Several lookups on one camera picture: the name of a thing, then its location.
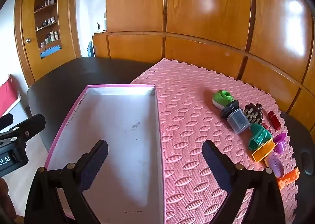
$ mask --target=screw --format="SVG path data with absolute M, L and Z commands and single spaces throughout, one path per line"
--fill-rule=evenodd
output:
M 237 170 L 243 170 L 244 169 L 244 165 L 242 165 L 242 164 L 235 164 L 235 167 L 237 168 Z
M 39 168 L 37 169 L 37 171 L 38 171 L 39 173 L 42 173 L 44 170 L 45 170 L 44 167 L 39 167 Z
M 268 174 L 271 174 L 271 173 L 272 173 L 272 169 L 266 168 L 266 172 L 267 172 Z
M 67 169 L 71 170 L 75 167 L 75 164 L 74 163 L 69 163 L 67 164 Z

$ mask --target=pink foam mat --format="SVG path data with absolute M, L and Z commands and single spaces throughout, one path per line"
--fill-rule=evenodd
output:
M 266 167 L 263 162 L 254 162 L 248 150 L 248 140 L 252 136 L 250 130 L 236 135 L 228 123 L 220 118 L 220 110 L 212 104 L 213 93 L 229 91 L 240 102 L 242 109 L 249 103 L 261 103 L 263 122 L 271 126 L 266 116 L 272 110 L 282 124 L 279 131 L 271 128 L 271 133 L 276 136 L 288 132 L 278 105 L 270 94 L 215 71 L 163 59 L 132 83 L 155 84 L 157 89 L 167 224 L 208 223 L 226 197 L 226 192 L 218 187 L 202 156 L 201 147 L 205 140 L 212 140 L 234 163 L 241 163 L 247 169 L 261 171 Z M 288 136 L 284 153 L 278 155 L 285 173 L 296 165 L 289 141 Z M 297 192 L 295 183 L 281 191 L 286 223 L 294 220 Z M 251 193 L 251 190 L 246 193 L 234 223 L 241 223 Z

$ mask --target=green toy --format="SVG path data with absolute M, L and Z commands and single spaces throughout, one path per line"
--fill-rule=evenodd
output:
M 251 151 L 255 151 L 261 146 L 261 144 L 266 143 L 272 138 L 272 135 L 267 131 L 261 124 L 253 123 L 250 126 L 250 130 L 253 134 L 253 137 L 248 142 L 248 148 Z
M 217 91 L 212 97 L 213 105 L 221 110 L 233 100 L 233 96 L 228 91 Z

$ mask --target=orange toy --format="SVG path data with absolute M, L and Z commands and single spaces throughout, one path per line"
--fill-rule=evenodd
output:
M 272 138 L 268 140 L 265 144 L 261 145 L 253 152 L 253 159 L 255 162 L 260 162 L 264 159 L 274 148 L 276 144 L 273 143 Z
M 284 175 L 282 178 L 278 178 L 277 182 L 278 182 L 278 186 L 280 190 L 282 190 L 285 185 L 289 185 L 292 182 L 296 181 L 299 178 L 299 176 L 300 176 L 300 171 L 296 167 L 292 171 Z

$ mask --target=red cylinder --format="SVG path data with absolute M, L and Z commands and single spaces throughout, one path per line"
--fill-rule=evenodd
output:
M 279 122 L 276 114 L 273 111 L 268 113 L 269 120 L 276 131 L 281 129 L 281 123 Z

